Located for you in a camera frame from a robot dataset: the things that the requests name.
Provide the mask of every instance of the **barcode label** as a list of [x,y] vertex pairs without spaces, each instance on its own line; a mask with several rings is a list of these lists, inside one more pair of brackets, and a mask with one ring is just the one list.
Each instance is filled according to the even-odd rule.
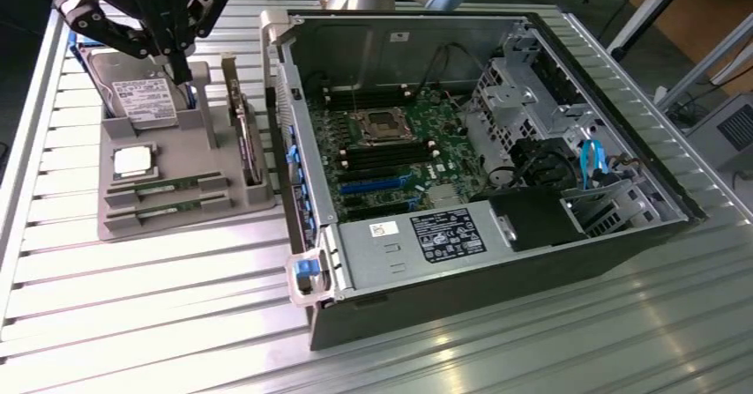
[[174,97],[164,78],[116,81],[113,89],[132,122],[175,118]]

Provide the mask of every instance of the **floor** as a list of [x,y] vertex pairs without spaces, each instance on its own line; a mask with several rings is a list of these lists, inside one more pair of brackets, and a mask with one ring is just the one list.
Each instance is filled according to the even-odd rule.
[[[13,8],[21,3],[24,8]],[[599,33],[622,0],[469,0],[475,3],[557,4],[562,10],[575,14],[593,33]],[[32,76],[36,54],[44,33],[49,0],[9,0],[0,7],[0,49],[5,53],[0,72],[0,142],[11,145],[15,128],[24,107],[25,91]],[[607,43],[627,20],[634,8],[627,5],[603,35]],[[672,86],[690,70],[693,63],[676,49],[661,32],[652,28],[644,35],[622,65],[646,91],[653,93],[658,85]],[[701,102],[705,108],[724,100],[722,93],[714,93]]]

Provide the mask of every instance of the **blue pcie slot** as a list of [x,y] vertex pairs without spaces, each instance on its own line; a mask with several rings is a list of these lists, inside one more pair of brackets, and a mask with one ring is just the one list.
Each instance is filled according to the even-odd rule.
[[410,177],[411,174],[407,174],[398,178],[390,178],[387,180],[343,184],[340,186],[340,194],[359,194],[359,193],[370,193],[372,191],[395,190],[405,185]]

